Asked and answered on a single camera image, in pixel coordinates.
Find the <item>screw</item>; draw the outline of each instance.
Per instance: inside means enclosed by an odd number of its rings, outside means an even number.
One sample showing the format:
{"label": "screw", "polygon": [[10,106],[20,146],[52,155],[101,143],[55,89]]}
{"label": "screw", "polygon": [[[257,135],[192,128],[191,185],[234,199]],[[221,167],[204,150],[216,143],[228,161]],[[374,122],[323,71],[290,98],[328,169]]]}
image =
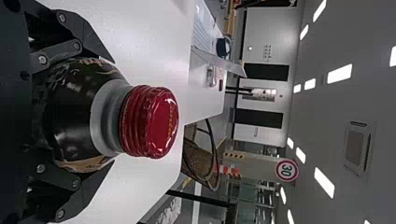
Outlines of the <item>screw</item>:
{"label": "screw", "polygon": [[46,64],[47,63],[47,58],[44,55],[38,56],[38,62],[41,64]]}
{"label": "screw", "polygon": [[75,49],[80,49],[81,48],[81,46],[77,42],[73,46],[75,47]]}
{"label": "screw", "polygon": [[37,165],[36,170],[37,170],[37,173],[38,173],[38,174],[43,174],[44,171],[46,170],[46,166],[43,165],[43,164],[39,164],[39,165]]}
{"label": "screw", "polygon": [[78,180],[73,181],[73,188],[78,187],[78,185],[79,185],[79,181]]}
{"label": "screw", "polygon": [[64,15],[64,14],[59,14],[59,20],[61,21],[61,22],[66,22],[66,16]]}
{"label": "screw", "polygon": [[56,214],[56,218],[62,219],[64,217],[64,210],[59,210],[59,212]]}

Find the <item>ceiling light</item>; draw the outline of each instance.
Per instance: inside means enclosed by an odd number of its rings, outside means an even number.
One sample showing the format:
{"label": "ceiling light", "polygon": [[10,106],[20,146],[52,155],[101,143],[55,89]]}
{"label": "ceiling light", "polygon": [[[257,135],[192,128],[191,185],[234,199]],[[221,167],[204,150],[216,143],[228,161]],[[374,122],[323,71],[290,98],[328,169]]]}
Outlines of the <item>ceiling light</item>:
{"label": "ceiling light", "polygon": [[323,12],[324,8],[326,7],[326,0],[323,0],[323,2],[320,4],[318,9],[314,13],[314,22],[319,18],[320,14]]}
{"label": "ceiling light", "polygon": [[294,224],[293,216],[291,215],[290,209],[288,211],[288,220],[289,220],[289,224]]}
{"label": "ceiling light", "polygon": [[271,224],[275,224],[275,215],[271,213]]}
{"label": "ceiling light", "polygon": [[390,63],[389,63],[390,67],[393,67],[394,65],[396,65],[396,46],[393,47],[392,49],[392,53],[390,54]]}
{"label": "ceiling light", "polygon": [[349,79],[352,73],[352,63],[344,67],[338,68],[327,75],[327,83],[332,84],[337,81]]}
{"label": "ceiling light", "polygon": [[306,159],[305,153],[299,147],[297,147],[296,149],[296,156],[298,157],[298,159],[300,159],[300,161],[303,164],[305,164],[305,159]]}
{"label": "ceiling light", "polygon": [[300,92],[300,91],[301,91],[301,84],[295,85],[293,92],[297,93],[297,92]]}
{"label": "ceiling light", "polygon": [[304,37],[306,36],[306,34],[308,34],[308,31],[309,31],[309,25],[307,24],[307,25],[304,27],[304,29],[301,31],[300,40],[303,40],[303,39],[304,39]]}
{"label": "ceiling light", "polygon": [[307,90],[314,89],[316,85],[317,85],[317,80],[315,78],[307,80],[304,84],[304,90],[307,91]]}
{"label": "ceiling light", "polygon": [[294,149],[294,142],[293,142],[293,140],[291,140],[291,138],[288,138],[288,146],[289,146],[291,149]]}
{"label": "ceiling light", "polygon": [[332,181],[323,174],[318,167],[315,168],[315,179],[318,181],[320,186],[326,191],[330,198],[334,198],[335,185]]}
{"label": "ceiling light", "polygon": [[280,197],[282,198],[282,202],[283,204],[286,204],[286,193],[285,190],[283,188],[280,188]]}

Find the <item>red bottle cap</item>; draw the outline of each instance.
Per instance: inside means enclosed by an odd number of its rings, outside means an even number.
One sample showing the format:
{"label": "red bottle cap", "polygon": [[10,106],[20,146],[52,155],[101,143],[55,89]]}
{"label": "red bottle cap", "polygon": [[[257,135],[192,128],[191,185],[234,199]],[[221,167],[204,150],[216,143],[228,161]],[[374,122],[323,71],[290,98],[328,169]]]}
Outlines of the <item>red bottle cap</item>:
{"label": "red bottle cap", "polygon": [[178,107],[166,88],[137,86],[125,97],[120,112],[120,144],[134,157],[159,159],[175,142]]}

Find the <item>speed limit sign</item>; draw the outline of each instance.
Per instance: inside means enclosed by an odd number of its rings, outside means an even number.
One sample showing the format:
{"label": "speed limit sign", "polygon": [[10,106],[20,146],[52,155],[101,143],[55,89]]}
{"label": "speed limit sign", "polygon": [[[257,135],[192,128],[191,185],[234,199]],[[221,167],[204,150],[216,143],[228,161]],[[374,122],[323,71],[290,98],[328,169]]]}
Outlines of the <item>speed limit sign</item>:
{"label": "speed limit sign", "polygon": [[283,182],[291,182],[297,179],[298,174],[298,166],[292,160],[283,160],[276,165],[276,176]]}

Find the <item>bottle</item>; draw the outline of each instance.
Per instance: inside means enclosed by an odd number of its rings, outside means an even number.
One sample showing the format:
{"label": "bottle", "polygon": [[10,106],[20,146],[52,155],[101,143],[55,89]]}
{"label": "bottle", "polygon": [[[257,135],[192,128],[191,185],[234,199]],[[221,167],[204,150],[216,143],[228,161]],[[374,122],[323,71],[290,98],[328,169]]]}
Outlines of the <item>bottle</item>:
{"label": "bottle", "polygon": [[36,88],[39,142],[52,149],[59,167],[94,172],[121,153],[160,159],[174,144],[178,107],[168,89],[133,87],[115,66],[95,58],[69,59],[41,76],[35,82],[42,84]]}

